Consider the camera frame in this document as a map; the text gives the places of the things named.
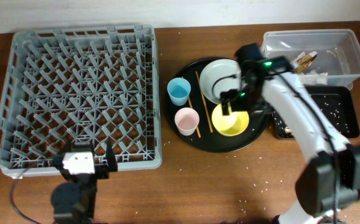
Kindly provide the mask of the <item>yellow bowl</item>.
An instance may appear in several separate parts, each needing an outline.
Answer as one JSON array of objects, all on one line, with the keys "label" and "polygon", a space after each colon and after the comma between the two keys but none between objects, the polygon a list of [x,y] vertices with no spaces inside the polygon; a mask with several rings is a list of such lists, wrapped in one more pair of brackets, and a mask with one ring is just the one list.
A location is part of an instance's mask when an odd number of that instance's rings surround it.
[{"label": "yellow bowl", "polygon": [[231,137],[244,132],[249,125],[247,111],[232,111],[229,107],[229,115],[223,115],[222,106],[217,105],[212,112],[212,124],[218,133]]}]

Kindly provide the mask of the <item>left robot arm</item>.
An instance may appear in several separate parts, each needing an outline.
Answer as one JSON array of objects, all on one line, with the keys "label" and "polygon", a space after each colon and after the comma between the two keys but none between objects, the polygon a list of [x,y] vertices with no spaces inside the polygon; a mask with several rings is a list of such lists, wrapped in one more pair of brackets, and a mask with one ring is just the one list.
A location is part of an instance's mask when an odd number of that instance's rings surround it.
[{"label": "left robot arm", "polygon": [[53,158],[53,166],[60,171],[65,183],[56,187],[50,202],[56,223],[92,223],[95,214],[97,182],[108,179],[118,170],[111,140],[106,140],[106,164],[96,165],[92,143],[65,143]]}]

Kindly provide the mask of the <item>white paper tissue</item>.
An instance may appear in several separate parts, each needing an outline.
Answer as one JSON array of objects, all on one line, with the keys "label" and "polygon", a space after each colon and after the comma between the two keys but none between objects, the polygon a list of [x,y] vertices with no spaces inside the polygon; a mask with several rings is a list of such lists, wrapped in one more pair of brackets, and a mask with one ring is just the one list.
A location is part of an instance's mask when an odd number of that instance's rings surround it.
[{"label": "white paper tissue", "polygon": [[300,75],[301,82],[304,85],[327,85],[328,73],[316,73],[311,71],[309,74]]}]

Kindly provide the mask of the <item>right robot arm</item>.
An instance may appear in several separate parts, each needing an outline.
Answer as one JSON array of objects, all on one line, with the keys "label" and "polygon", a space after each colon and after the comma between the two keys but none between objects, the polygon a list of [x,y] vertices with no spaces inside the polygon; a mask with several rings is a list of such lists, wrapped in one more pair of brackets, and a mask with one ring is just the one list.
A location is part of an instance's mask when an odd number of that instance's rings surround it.
[{"label": "right robot arm", "polygon": [[235,53],[240,86],[220,93],[224,116],[271,106],[291,128],[307,163],[297,199],[273,223],[337,223],[338,211],[360,201],[360,145],[329,122],[284,57],[264,58],[257,44]]}]

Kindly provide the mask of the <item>light blue plastic cup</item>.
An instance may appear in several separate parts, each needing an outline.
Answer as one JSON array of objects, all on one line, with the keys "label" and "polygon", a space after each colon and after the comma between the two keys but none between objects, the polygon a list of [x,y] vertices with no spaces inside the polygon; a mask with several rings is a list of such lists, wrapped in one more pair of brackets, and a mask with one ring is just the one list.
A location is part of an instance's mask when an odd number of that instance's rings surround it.
[{"label": "light blue plastic cup", "polygon": [[167,91],[171,102],[176,106],[182,106],[187,102],[191,85],[184,78],[173,78],[167,85]]}]

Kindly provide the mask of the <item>brown snack wrapper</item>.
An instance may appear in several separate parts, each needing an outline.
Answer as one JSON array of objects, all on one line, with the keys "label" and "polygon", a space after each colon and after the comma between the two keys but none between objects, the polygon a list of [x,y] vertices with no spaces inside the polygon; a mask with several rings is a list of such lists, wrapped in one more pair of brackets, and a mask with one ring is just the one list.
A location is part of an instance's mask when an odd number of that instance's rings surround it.
[{"label": "brown snack wrapper", "polygon": [[312,51],[308,54],[302,52],[291,62],[294,73],[303,73],[314,61],[317,56],[317,51]]}]

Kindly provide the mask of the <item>grey round plate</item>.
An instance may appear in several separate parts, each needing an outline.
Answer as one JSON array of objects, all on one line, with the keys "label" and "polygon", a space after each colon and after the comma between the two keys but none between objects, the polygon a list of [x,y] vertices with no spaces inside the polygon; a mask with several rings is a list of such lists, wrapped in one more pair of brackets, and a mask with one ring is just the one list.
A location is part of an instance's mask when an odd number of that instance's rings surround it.
[{"label": "grey round plate", "polygon": [[[236,75],[219,81],[212,91],[214,83],[223,77]],[[199,77],[199,86],[204,96],[214,104],[220,103],[220,93],[231,89],[241,90],[246,84],[241,80],[241,69],[235,60],[219,59],[204,67]]]}]

